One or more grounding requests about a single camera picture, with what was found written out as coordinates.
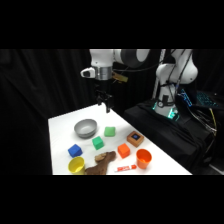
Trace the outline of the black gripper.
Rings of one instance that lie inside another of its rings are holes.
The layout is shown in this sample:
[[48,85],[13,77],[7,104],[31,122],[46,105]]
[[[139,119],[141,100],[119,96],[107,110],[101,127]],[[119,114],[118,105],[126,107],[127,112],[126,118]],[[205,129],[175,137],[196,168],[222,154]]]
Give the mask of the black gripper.
[[112,82],[110,80],[96,80],[95,93],[98,106],[102,104],[102,100],[106,100],[106,113],[113,108],[113,97],[111,94]]

